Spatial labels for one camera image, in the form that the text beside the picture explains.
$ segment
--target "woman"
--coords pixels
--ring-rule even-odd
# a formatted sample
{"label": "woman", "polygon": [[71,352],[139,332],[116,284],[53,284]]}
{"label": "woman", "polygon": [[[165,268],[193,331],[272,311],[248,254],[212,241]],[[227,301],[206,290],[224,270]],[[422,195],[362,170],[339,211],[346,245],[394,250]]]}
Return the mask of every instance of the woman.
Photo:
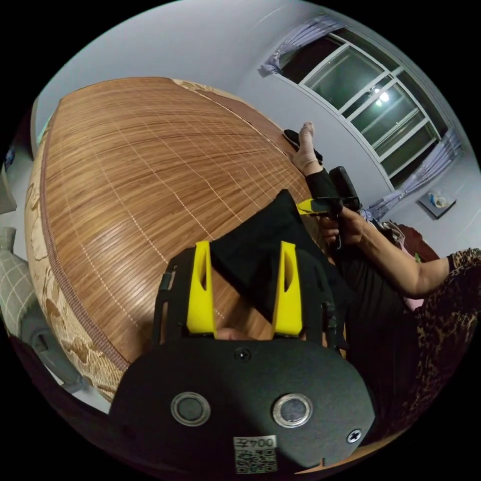
{"label": "woman", "polygon": [[[312,197],[338,197],[316,158],[314,127],[299,133],[292,162]],[[410,427],[454,373],[472,338],[481,310],[481,250],[468,249],[419,264],[372,224],[346,208],[340,215],[344,248],[329,256],[355,293],[346,315],[347,360],[373,394],[376,420],[363,440],[369,444]],[[339,225],[319,221],[330,244]],[[414,312],[404,298],[425,299]],[[243,339],[232,329],[220,339]]]}

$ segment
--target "woman's arm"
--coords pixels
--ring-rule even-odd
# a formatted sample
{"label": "woman's arm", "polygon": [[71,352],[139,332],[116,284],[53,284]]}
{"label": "woman's arm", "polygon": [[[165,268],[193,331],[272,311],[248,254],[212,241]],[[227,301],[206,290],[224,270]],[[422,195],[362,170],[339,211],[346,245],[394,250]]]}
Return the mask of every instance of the woman's arm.
{"label": "woman's arm", "polygon": [[394,246],[372,224],[362,224],[358,247],[385,276],[411,299],[422,299],[439,287],[449,274],[447,258],[418,263]]}

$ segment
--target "woman's hand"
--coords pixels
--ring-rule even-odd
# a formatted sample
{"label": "woman's hand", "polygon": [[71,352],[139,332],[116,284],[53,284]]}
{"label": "woman's hand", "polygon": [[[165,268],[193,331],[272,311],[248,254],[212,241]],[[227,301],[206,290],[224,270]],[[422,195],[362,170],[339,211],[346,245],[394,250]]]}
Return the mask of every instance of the woman's hand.
{"label": "woman's hand", "polygon": [[[339,214],[339,221],[341,225],[342,242],[347,246],[360,243],[367,223],[366,220],[357,212],[343,207]],[[325,242],[332,244],[339,234],[339,223],[329,217],[321,217],[319,219],[319,226]]]}

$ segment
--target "plaid pillow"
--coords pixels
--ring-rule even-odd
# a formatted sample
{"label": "plaid pillow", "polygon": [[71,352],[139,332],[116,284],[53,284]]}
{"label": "plaid pillow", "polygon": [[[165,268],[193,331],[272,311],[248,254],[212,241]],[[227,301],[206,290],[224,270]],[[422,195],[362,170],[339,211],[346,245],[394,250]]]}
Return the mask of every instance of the plaid pillow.
{"label": "plaid pillow", "polygon": [[14,227],[2,227],[0,229],[0,250],[14,251],[16,232],[17,229]]}
{"label": "plaid pillow", "polygon": [[27,261],[12,253],[14,238],[15,229],[0,229],[0,311],[7,330],[19,337],[22,320],[38,301]]}

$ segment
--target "bamboo mat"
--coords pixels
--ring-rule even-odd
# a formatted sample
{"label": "bamboo mat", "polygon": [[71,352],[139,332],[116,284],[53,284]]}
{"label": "bamboo mat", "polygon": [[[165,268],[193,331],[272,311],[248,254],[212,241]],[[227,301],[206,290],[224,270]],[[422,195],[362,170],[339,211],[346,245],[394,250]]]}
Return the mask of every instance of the bamboo mat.
{"label": "bamboo mat", "polygon": [[[42,230],[70,308],[119,369],[150,342],[170,258],[283,188],[309,197],[290,149],[254,109],[170,79],[114,80],[62,99],[42,161]],[[218,327],[268,338],[267,321],[217,273],[213,287]]]}

